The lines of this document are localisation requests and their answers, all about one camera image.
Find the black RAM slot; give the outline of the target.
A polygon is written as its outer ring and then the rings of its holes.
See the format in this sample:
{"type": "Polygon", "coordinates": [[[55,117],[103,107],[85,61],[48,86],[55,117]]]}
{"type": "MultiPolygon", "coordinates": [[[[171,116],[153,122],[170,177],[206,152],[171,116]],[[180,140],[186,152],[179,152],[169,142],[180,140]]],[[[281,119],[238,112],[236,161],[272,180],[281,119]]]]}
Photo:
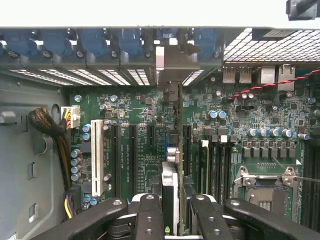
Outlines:
{"type": "Polygon", "coordinates": [[[200,191],[202,194],[209,193],[209,168],[210,168],[210,149],[209,141],[201,140],[200,141],[200,167],[201,167],[201,179],[200,179],[200,191]]]}
{"type": "Polygon", "coordinates": [[[225,200],[226,196],[226,163],[227,163],[227,155],[228,155],[228,136],[227,135],[222,135],[220,137],[220,143],[221,143],[221,165],[220,165],[220,186],[221,186],[221,191],[220,191],[220,203],[222,204],[225,200]]]}
{"type": "Polygon", "coordinates": [[[233,147],[236,142],[237,142],[237,137],[234,135],[231,135],[228,139],[228,145],[227,145],[226,199],[229,199],[231,195],[230,192],[231,192],[231,175],[232,175],[232,154],[233,154],[233,147]]]}
{"type": "Polygon", "coordinates": [[[217,192],[217,181],[219,177],[217,176],[217,145],[218,145],[218,136],[213,135],[211,137],[211,149],[210,149],[210,161],[211,161],[211,195],[217,200],[218,192],[217,192]]]}
{"type": "MultiPolygon", "coordinates": [[[[310,177],[310,146],[307,141],[303,145],[303,175],[304,178],[310,177]]],[[[301,224],[309,226],[309,186],[308,180],[302,181],[302,202],[301,202],[301,224]]]]}
{"type": "Polygon", "coordinates": [[[320,146],[313,146],[312,147],[312,155],[311,155],[311,170],[312,170],[312,178],[315,179],[311,183],[311,223],[312,228],[318,231],[319,225],[319,191],[320,182],[317,181],[320,179],[320,146]]]}

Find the CPU socket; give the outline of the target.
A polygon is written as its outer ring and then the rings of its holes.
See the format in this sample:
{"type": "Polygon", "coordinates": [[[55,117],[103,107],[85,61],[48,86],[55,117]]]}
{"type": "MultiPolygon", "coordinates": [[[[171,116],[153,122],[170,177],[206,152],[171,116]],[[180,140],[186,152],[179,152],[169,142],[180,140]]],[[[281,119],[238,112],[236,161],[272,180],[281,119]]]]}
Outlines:
{"type": "Polygon", "coordinates": [[[233,198],[242,199],[298,223],[298,181],[293,166],[280,173],[252,173],[240,165],[232,183],[233,198]]]}

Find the long black expansion slot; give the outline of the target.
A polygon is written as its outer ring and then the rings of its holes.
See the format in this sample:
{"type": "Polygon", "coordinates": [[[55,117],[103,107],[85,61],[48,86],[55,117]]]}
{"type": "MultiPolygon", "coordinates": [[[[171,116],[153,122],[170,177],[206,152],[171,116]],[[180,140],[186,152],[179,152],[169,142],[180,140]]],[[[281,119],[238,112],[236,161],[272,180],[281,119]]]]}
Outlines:
{"type": "Polygon", "coordinates": [[[183,174],[191,174],[191,150],[192,150],[192,129],[190,125],[183,125],[183,174]]]}
{"type": "Polygon", "coordinates": [[[113,159],[114,194],[121,197],[121,127],[113,124],[111,127],[111,152],[113,159]]]}
{"type": "Polygon", "coordinates": [[[138,184],[138,127],[136,124],[128,126],[128,167],[130,194],[134,196],[138,184]]]}

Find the blue expansion slot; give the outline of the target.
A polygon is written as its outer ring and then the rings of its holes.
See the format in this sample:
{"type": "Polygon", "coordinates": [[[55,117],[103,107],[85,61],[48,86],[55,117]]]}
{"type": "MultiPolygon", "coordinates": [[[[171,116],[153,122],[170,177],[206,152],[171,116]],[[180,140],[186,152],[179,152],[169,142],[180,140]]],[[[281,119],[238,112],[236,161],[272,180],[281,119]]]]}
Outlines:
{"type": "Polygon", "coordinates": [[[164,131],[164,159],[167,161],[168,156],[168,130],[165,129],[164,131]]]}

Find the white expansion slot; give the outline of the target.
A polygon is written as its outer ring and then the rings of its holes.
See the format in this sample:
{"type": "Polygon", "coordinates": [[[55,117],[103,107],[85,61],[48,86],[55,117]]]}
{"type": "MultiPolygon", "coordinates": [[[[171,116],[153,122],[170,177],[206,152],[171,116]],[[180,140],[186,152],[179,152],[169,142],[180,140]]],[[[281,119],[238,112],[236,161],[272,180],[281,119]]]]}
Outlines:
{"type": "Polygon", "coordinates": [[[103,121],[91,120],[91,188],[94,196],[104,192],[103,121]]]}

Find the short black expansion slot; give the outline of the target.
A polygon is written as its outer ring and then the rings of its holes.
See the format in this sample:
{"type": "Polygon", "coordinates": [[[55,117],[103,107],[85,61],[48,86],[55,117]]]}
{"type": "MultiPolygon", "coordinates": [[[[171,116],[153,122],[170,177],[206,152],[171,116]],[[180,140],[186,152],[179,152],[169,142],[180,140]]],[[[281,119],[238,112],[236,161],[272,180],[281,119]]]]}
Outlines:
{"type": "Polygon", "coordinates": [[[156,138],[156,127],[153,124],[148,124],[146,126],[146,137],[147,144],[149,147],[155,146],[155,138],[156,138]]]}

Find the thin metal locking lever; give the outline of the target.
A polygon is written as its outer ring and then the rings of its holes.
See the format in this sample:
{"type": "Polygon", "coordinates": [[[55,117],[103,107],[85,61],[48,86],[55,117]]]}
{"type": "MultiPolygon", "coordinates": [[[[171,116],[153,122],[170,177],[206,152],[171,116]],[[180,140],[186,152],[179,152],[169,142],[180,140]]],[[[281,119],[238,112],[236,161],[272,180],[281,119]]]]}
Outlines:
{"type": "Polygon", "coordinates": [[[303,180],[303,181],[310,181],[320,183],[320,179],[310,178],[310,177],[303,177],[303,176],[294,176],[294,179],[303,180]]]}

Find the green Dell motherboard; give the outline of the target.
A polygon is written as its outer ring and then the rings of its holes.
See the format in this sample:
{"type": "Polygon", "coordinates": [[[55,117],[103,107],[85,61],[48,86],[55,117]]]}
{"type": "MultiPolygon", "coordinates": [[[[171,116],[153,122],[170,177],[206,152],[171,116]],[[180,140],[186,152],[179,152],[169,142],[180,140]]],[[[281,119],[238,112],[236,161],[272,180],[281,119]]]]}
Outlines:
{"type": "MultiPolygon", "coordinates": [[[[292,166],[303,177],[304,142],[309,143],[309,178],[312,178],[312,148],[320,146],[320,86],[307,82],[283,86],[258,86],[242,92],[236,84],[201,83],[183,90],[183,125],[191,126],[191,173],[196,193],[201,193],[201,140],[209,141],[209,192],[211,190],[211,142],[217,145],[217,202],[221,204],[221,136],[237,138],[231,160],[233,180],[241,165],[250,173],[281,173],[292,166]]],[[[79,108],[80,125],[71,131],[71,179],[80,189],[73,195],[74,207],[87,210],[115,197],[112,156],[112,125],[120,125],[121,196],[132,201],[137,194],[151,192],[153,180],[160,180],[165,161],[164,137],[173,124],[173,107],[164,103],[163,93],[154,87],[82,87],[70,93],[79,108]],[[103,121],[103,193],[92,194],[91,120],[103,121]],[[137,189],[129,186],[129,125],[137,125],[137,189]],[[147,144],[147,125],[155,125],[155,145],[147,144]]],[[[303,180],[298,182],[298,214],[302,219],[303,180]]],[[[312,228],[312,181],[309,181],[309,224],[312,228]]]]}

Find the open black PC case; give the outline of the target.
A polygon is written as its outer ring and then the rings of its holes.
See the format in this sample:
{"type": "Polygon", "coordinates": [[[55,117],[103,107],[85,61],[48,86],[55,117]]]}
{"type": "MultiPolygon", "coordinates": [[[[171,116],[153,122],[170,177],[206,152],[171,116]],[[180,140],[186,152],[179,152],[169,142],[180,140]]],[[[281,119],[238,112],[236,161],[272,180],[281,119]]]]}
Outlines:
{"type": "MultiPolygon", "coordinates": [[[[239,84],[242,92],[270,86],[289,91],[290,83],[320,86],[320,29],[0,27],[0,74],[60,87],[67,101],[59,109],[59,121],[45,106],[27,116],[36,131],[53,140],[58,153],[64,186],[61,223],[91,208],[74,207],[74,194],[81,190],[72,182],[71,131],[80,126],[81,117],[80,109],[71,103],[71,92],[77,88],[156,88],[163,94],[158,81],[167,46],[179,46],[198,66],[184,80],[182,92],[202,83],[239,84]]],[[[164,227],[164,240],[203,240],[187,229],[184,183],[182,191],[183,227],[179,229],[183,232],[166,235],[164,227]]],[[[119,198],[131,204],[136,195],[132,201],[113,196],[100,203],[119,198]]]]}

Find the dark box shaped object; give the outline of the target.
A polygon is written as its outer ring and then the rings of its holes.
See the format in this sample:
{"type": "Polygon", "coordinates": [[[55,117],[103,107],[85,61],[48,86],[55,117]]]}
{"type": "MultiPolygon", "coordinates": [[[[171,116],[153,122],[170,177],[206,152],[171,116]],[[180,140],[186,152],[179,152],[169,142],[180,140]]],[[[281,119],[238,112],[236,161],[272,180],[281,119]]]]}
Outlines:
{"type": "Polygon", "coordinates": [[[289,21],[308,21],[320,18],[320,0],[287,0],[286,9],[289,21]]]}

